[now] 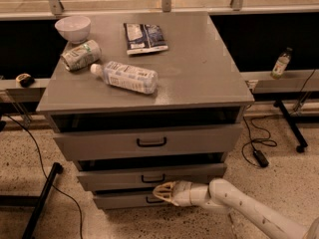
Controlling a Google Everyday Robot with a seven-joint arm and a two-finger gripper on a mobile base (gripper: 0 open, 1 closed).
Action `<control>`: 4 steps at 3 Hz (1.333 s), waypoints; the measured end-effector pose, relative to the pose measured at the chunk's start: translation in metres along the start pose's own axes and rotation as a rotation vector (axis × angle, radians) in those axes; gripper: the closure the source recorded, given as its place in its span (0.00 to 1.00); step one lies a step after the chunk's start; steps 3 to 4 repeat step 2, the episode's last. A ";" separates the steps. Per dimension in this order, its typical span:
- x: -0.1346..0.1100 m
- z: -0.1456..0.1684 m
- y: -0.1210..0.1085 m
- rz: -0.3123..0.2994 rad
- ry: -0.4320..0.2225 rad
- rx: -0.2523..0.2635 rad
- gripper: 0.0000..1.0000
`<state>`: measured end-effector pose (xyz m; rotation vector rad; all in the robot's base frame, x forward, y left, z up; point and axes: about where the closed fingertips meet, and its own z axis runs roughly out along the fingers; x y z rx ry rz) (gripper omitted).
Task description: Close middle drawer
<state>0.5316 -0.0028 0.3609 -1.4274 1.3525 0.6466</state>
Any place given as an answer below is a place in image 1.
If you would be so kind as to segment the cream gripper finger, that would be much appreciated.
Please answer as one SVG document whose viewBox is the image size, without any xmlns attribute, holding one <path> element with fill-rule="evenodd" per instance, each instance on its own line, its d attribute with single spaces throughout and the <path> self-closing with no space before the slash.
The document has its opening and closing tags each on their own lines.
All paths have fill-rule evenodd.
<svg viewBox="0 0 319 239">
<path fill-rule="evenodd" d="M 174 188 L 175 188 L 175 182 L 166 182 L 164 184 L 158 185 L 153 190 L 153 195 L 165 202 L 168 203 L 174 203 Z"/>
</svg>

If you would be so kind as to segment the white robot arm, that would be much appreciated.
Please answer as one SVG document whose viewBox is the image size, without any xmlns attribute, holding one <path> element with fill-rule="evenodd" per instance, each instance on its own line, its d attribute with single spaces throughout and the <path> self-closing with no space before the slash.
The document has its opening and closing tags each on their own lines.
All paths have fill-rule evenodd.
<svg viewBox="0 0 319 239">
<path fill-rule="evenodd" d="M 180 207 L 199 206 L 224 213 L 235 209 L 270 239 L 319 239 L 318 218 L 307 228 L 249 197 L 222 178 L 208 184 L 183 180 L 166 182 L 158 185 L 153 195 Z"/>
</svg>

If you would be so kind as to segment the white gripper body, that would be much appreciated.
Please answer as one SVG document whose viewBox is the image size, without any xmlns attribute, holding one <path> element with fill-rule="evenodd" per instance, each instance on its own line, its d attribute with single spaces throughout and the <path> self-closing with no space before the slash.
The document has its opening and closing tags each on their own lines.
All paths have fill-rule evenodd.
<svg viewBox="0 0 319 239">
<path fill-rule="evenodd" d="M 178 181 L 172 190 L 172 203 L 176 206 L 203 206 L 210 199 L 208 185 Z"/>
</svg>

